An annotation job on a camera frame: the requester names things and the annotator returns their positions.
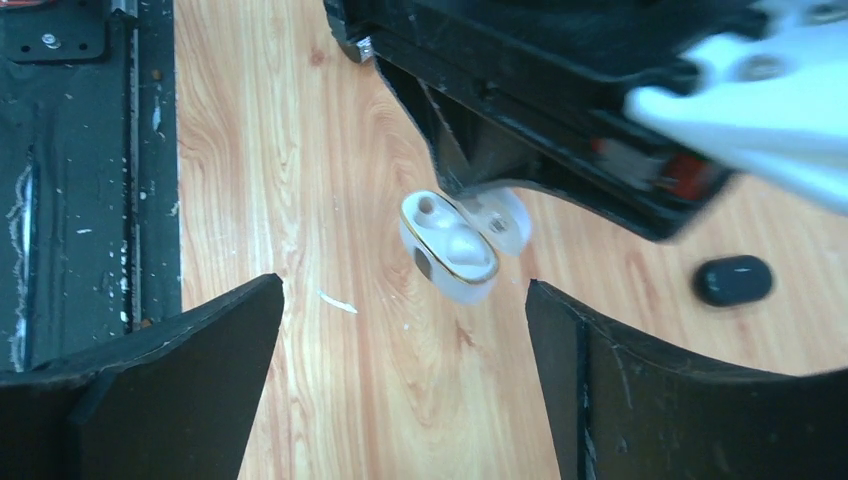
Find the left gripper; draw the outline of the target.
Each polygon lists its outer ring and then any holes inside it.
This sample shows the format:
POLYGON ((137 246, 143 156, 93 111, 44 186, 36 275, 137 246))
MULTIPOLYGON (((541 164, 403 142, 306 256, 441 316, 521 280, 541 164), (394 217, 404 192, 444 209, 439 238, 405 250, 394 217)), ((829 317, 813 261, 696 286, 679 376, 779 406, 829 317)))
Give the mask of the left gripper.
POLYGON ((330 31, 377 72, 455 199, 539 191, 647 240, 675 236, 731 168, 633 120, 628 92, 695 93, 683 54, 712 35, 762 40, 751 1, 328 1, 330 31))

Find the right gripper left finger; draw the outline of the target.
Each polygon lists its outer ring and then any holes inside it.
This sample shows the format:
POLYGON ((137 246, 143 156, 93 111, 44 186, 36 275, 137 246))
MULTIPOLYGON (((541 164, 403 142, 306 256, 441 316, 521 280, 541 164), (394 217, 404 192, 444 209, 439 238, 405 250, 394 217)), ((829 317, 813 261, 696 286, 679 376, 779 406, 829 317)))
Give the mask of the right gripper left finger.
POLYGON ((5 479, 234 479, 274 353, 261 275, 116 340, 1 376, 5 479))

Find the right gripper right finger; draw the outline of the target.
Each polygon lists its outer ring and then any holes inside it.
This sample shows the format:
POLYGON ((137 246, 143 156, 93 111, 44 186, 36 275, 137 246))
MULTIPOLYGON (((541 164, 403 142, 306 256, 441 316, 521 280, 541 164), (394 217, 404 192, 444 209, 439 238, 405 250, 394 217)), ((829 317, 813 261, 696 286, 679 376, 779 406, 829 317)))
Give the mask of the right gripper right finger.
POLYGON ((719 361, 538 280, 525 311, 562 478, 846 477, 845 370, 719 361))

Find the white earbud charging case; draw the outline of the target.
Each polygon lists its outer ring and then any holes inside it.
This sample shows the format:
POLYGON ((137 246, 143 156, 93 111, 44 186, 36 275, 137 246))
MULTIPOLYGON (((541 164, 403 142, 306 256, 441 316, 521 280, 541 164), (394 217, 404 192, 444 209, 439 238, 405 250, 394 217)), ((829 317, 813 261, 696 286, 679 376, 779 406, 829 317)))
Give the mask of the white earbud charging case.
POLYGON ((532 229, 525 204, 510 188, 455 202, 419 190, 400 205, 399 234, 407 253, 431 284, 459 304, 477 304, 489 294, 500 256, 519 256, 532 229))

